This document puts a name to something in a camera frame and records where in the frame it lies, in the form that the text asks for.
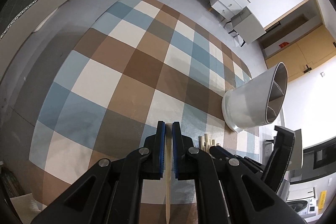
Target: wooden door frame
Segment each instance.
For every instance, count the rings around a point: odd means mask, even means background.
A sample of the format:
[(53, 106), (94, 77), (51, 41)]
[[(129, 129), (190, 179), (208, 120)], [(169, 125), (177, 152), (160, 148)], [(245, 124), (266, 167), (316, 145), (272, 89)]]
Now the wooden door frame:
[[(268, 24), (264, 30), (267, 30), (269, 27), (273, 26), (274, 24), (276, 24), (277, 22), (279, 22), (280, 20), (282, 20), (284, 17), (286, 17), (287, 15), (289, 15), (291, 12), (293, 12), (294, 10), (296, 10), (297, 8), (299, 8), (300, 6), (302, 6), (303, 4), (307, 3), (309, 0), (303, 0), (301, 1), (298, 5), (296, 5), (295, 7), (293, 7), (292, 9), (290, 9), (288, 12), (286, 12), (285, 14), (283, 14), (281, 17), (279, 17), (278, 19), (276, 19), (275, 21), (273, 21), (272, 23)], [(322, 24), (324, 24), (324, 19), (323, 19), (323, 15), (322, 15), (322, 11), (321, 11), (321, 8), (320, 8), (320, 5), (319, 5), (319, 2), (318, 0), (314, 0), (317, 8), (318, 8), (318, 11), (320, 13), (320, 18), (322, 20)]]

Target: white container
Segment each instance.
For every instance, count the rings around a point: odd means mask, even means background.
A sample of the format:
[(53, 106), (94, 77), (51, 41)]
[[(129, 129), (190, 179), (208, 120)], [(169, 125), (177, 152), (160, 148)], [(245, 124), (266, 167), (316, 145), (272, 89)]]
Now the white container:
[(236, 132), (272, 123), (280, 113), (287, 90), (288, 75), (284, 63), (270, 68), (222, 100), (226, 124)]

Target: bundle of chopsticks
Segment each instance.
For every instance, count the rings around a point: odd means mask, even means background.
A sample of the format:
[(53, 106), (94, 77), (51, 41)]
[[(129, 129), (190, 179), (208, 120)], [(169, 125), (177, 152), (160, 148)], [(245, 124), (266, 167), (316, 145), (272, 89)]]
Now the bundle of chopsticks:
[(216, 140), (211, 140), (209, 138), (209, 134), (204, 134), (204, 136), (198, 137), (199, 148), (207, 153), (209, 153), (209, 149), (211, 146), (221, 145), (220, 143), (216, 144)]

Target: wooden cabinet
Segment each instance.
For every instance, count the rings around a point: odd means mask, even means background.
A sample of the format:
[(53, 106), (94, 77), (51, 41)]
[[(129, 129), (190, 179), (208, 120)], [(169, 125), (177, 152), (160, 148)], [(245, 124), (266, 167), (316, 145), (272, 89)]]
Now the wooden cabinet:
[(304, 75), (306, 65), (314, 69), (334, 57), (336, 55), (334, 42), (335, 39), (322, 25), (265, 62), (268, 68), (283, 62), (288, 71), (288, 81), (292, 81)]

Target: yellow label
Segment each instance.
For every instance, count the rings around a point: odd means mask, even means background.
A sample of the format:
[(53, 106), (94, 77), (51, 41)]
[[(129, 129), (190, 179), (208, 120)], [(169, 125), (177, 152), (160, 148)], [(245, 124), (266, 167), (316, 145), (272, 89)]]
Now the yellow label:
[(319, 210), (323, 209), (324, 202), (326, 201), (327, 191), (322, 191), (319, 200)]

